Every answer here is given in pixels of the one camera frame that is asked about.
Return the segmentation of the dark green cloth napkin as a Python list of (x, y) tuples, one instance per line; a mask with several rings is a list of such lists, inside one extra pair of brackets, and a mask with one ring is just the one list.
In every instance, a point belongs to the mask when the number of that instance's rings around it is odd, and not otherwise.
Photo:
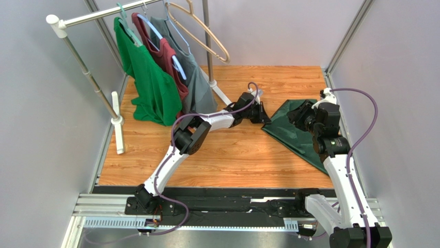
[(327, 175), (327, 170), (313, 149), (312, 135), (289, 123), (287, 113), (298, 108), (304, 101), (304, 99), (286, 100), (272, 115), (272, 123), (265, 124), (262, 130), (301, 159)]

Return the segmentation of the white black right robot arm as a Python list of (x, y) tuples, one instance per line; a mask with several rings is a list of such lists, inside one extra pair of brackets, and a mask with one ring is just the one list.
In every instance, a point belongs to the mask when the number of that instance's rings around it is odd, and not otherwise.
[(304, 101), (287, 113), (289, 122), (312, 135), (336, 193), (337, 211), (318, 189), (302, 190), (298, 203), (310, 213), (329, 236), (330, 247), (389, 247), (392, 234), (381, 226), (360, 188), (348, 140), (340, 134), (339, 105)]

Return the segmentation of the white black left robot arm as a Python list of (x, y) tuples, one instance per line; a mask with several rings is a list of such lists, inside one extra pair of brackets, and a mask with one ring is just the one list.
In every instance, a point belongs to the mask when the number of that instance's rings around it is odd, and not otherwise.
[(153, 174), (136, 188), (134, 196), (140, 207), (147, 213), (156, 209), (160, 194), (178, 166), (202, 147), (210, 132), (235, 127), (244, 119), (251, 123), (271, 123), (260, 100), (261, 95), (261, 89), (249, 89), (241, 94), (238, 101), (219, 112), (194, 112), (178, 118), (172, 126), (170, 146), (164, 159)]

